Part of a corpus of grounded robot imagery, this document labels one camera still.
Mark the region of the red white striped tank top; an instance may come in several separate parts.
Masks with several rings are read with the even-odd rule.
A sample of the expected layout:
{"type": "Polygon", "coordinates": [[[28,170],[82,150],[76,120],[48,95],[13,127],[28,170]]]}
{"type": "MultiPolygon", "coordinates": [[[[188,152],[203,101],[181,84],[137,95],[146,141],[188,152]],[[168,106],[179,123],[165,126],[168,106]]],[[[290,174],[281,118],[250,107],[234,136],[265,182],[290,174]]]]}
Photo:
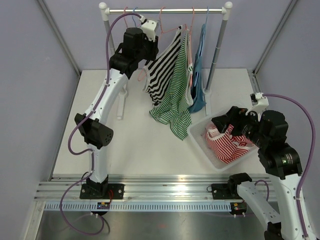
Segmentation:
{"type": "Polygon", "coordinates": [[[220,133],[213,123],[205,127],[204,139],[215,156],[223,163],[230,164],[254,149],[255,145],[245,136],[232,135],[233,125],[220,133]]]}

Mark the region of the black white striped tank top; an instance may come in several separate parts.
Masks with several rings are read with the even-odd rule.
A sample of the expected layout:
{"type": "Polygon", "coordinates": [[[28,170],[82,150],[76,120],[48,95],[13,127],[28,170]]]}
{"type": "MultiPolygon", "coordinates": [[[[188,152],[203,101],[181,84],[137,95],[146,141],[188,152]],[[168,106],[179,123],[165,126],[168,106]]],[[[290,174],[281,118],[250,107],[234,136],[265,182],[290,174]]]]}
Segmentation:
{"type": "Polygon", "coordinates": [[[183,27],[180,25],[168,47],[154,61],[148,61],[143,66],[146,80],[142,91],[149,94],[154,107],[162,102],[173,77],[176,60],[181,49],[182,32],[183,27]]]}

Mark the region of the green white striped tank top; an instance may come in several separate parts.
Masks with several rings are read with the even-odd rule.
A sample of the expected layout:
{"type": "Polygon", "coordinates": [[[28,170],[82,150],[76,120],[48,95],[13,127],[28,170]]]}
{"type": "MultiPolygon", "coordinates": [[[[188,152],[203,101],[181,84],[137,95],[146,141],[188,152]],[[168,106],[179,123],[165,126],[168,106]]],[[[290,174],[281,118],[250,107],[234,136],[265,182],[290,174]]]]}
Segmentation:
{"type": "Polygon", "coordinates": [[[182,141],[188,136],[187,129],[192,124],[189,111],[194,103],[191,95],[192,81],[191,31],[187,29],[162,102],[149,111],[155,121],[169,125],[173,134],[182,141]]]}

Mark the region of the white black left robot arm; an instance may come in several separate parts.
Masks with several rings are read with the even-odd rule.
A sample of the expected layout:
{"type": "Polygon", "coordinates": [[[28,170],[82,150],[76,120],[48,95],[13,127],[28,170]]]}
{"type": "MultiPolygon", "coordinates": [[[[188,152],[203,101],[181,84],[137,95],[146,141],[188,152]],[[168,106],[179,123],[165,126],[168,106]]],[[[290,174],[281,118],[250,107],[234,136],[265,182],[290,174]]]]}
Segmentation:
{"type": "Polygon", "coordinates": [[[150,27],[130,27],[123,41],[110,57],[109,71],[92,106],[74,120],[87,147],[91,149],[93,163],[89,178],[81,187],[81,199],[108,199],[112,187],[108,186],[107,146],[114,131],[107,124],[108,115],[121,89],[127,84],[142,60],[155,60],[158,49],[156,30],[150,27]]]}

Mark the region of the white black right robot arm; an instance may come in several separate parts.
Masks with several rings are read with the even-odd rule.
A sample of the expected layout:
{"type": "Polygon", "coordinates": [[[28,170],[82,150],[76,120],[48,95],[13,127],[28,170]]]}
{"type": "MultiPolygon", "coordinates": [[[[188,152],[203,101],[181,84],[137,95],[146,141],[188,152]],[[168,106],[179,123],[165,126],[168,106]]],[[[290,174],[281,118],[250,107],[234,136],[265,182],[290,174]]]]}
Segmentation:
{"type": "Polygon", "coordinates": [[[237,106],[212,118],[220,133],[232,126],[232,134],[244,136],[258,148],[258,158],[272,183],[278,211],[258,192],[247,173],[230,176],[227,193],[241,197],[264,229],[266,240],[316,240],[310,226],[303,194],[299,188],[303,170],[298,152],[287,142],[289,128],[285,116],[266,110],[261,116],[237,106]]]}

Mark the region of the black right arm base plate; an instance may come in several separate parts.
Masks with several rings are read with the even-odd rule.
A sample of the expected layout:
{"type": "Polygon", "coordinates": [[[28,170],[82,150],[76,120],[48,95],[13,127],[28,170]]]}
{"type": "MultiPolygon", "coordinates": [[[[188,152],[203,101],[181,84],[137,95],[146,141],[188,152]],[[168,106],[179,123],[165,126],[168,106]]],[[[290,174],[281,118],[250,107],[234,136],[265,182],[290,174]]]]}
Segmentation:
{"type": "Polygon", "coordinates": [[[241,197],[227,183],[211,184],[211,194],[214,200],[240,200],[241,197]]]}

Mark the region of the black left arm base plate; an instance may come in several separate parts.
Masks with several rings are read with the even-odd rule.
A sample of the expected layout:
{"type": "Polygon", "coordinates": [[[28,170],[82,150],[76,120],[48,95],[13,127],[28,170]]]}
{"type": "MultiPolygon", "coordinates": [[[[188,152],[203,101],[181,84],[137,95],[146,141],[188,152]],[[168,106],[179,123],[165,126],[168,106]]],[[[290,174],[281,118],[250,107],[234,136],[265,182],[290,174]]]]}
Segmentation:
{"type": "Polygon", "coordinates": [[[107,183],[93,186],[82,184],[80,199],[84,200],[122,200],[124,197],[125,185],[121,183],[107,183]]]}

